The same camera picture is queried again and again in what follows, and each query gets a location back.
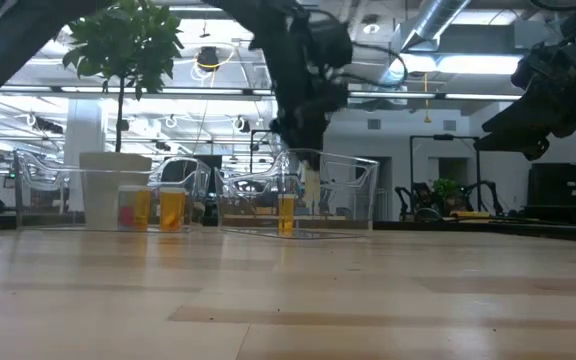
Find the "tree trunk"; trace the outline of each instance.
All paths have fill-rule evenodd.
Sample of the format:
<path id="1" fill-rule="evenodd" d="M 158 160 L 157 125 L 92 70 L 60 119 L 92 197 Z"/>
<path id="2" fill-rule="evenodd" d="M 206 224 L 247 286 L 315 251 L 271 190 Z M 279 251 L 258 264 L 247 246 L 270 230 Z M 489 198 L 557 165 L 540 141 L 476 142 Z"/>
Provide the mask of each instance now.
<path id="1" fill-rule="evenodd" d="M 119 109 L 117 110 L 117 141 L 115 142 L 115 152 L 121 152 L 121 120 L 124 116 L 124 91 L 126 87 L 126 79 L 119 79 Z"/>

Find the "green leaves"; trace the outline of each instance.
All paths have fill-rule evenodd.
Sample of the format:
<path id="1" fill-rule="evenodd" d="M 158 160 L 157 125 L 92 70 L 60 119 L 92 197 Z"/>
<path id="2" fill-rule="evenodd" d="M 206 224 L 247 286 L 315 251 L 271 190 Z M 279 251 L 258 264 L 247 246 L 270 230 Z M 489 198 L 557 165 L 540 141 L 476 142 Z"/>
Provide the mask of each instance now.
<path id="1" fill-rule="evenodd" d="M 172 78 L 173 59 L 181 57 L 183 49 L 177 37 L 180 23 L 168 6 L 157 7 L 149 0 L 118 0 L 68 25 L 74 40 L 71 45 L 76 48 L 64 55 L 62 63 L 73 65 L 79 77 L 101 74 L 105 93 L 113 77 L 124 79 L 124 88 L 134 86 L 140 100 L 144 92 L 163 89 L 163 74 Z"/>
<path id="2" fill-rule="evenodd" d="M 77 76 L 93 76 L 101 72 L 101 64 L 83 58 L 77 66 Z"/>
<path id="3" fill-rule="evenodd" d="M 168 19 L 172 19 L 170 17 L 170 6 L 162 6 L 155 15 L 155 24 L 165 24 Z"/>
<path id="4" fill-rule="evenodd" d="M 439 179 L 433 184 L 433 189 L 437 192 L 442 199 L 447 199 L 450 196 L 456 195 L 459 190 L 459 185 L 450 179 Z"/>
<path id="5" fill-rule="evenodd" d="M 73 49 L 64 55 L 64 58 L 61 60 L 61 63 L 64 67 L 68 67 L 68 65 L 72 64 L 75 67 L 79 65 L 79 59 L 81 58 L 81 51 L 79 49 Z"/>

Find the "desk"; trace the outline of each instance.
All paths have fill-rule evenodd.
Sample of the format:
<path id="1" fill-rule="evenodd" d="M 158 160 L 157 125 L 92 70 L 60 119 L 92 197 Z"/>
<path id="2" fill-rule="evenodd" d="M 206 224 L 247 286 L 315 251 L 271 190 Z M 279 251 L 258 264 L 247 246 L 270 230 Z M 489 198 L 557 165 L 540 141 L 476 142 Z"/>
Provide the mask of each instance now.
<path id="1" fill-rule="evenodd" d="M 576 359 L 576 243 L 0 232 L 0 359 Z"/>

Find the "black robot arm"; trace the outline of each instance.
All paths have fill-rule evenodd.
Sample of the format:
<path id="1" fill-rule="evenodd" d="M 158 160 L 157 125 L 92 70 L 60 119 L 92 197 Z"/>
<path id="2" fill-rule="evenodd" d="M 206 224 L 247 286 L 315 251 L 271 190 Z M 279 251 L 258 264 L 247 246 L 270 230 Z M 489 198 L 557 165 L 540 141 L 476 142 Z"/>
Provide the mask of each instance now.
<path id="1" fill-rule="evenodd" d="M 289 148 L 322 150 L 326 114 L 347 104 L 346 85 L 330 75 L 331 70 L 352 62 L 353 44 L 346 24 L 329 14 L 313 20 L 311 11 L 296 0 L 203 2 L 221 8 L 251 31 L 251 48 L 264 52 L 279 106 L 271 130 Z M 0 17 L 0 87 L 67 23 L 113 3 L 18 0 Z M 301 160 L 318 170 L 318 156 L 308 156 Z"/>
<path id="2" fill-rule="evenodd" d="M 410 190 L 400 186 L 395 188 L 395 193 L 397 193 L 397 196 L 399 196 L 399 202 L 401 202 L 401 209 L 399 210 L 399 220 L 406 221 L 406 216 L 408 215 L 408 203 L 406 202 L 406 199 L 404 199 L 403 194 L 408 195 L 408 199 L 410 199 L 411 202 L 412 202 L 412 194 L 410 193 Z"/>
<path id="3" fill-rule="evenodd" d="M 549 148 L 547 137 L 576 131 L 576 12 L 561 26 L 557 45 L 536 46 L 519 62 L 512 83 L 525 94 L 483 125 L 480 151 L 521 152 L 528 160 Z"/>
<path id="4" fill-rule="evenodd" d="M 468 211 L 474 211 L 472 205 L 470 204 L 470 194 L 472 191 L 481 185 L 486 185 L 488 189 L 490 189 L 490 193 L 492 195 L 492 206 L 495 209 L 496 216 L 503 216 L 504 215 L 504 208 L 499 203 L 499 196 L 497 195 L 497 184 L 489 180 L 482 180 L 476 184 L 469 185 L 462 190 L 462 195 L 466 204 L 468 206 Z"/>

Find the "yellow object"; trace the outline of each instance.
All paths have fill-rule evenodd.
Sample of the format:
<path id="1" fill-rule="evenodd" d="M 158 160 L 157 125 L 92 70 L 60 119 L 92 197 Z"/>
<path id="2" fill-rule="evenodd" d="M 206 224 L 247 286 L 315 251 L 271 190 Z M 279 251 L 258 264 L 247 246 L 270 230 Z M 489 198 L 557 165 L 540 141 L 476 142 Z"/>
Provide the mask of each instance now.
<path id="1" fill-rule="evenodd" d="M 161 188 L 161 231 L 181 231 L 186 216 L 186 189 Z"/>
<path id="2" fill-rule="evenodd" d="M 424 92 L 428 92 L 428 73 L 424 74 Z M 426 124 L 431 124 L 432 119 L 430 118 L 430 100 L 426 99 L 426 118 L 424 119 Z"/>
<path id="3" fill-rule="evenodd" d="M 490 213 L 487 212 L 476 212 L 476 211 L 453 211 L 450 216 L 458 218 L 469 218 L 469 217 L 490 217 Z"/>
<path id="4" fill-rule="evenodd" d="M 118 225 L 122 230 L 148 230 L 150 193 L 148 186 L 122 185 L 117 195 Z"/>
<path id="5" fill-rule="evenodd" d="M 150 189 L 137 191 L 137 201 L 135 203 L 135 228 L 138 230 L 148 229 L 150 219 Z"/>
<path id="6" fill-rule="evenodd" d="M 279 231 L 292 231 L 295 228 L 295 195 L 279 196 Z"/>

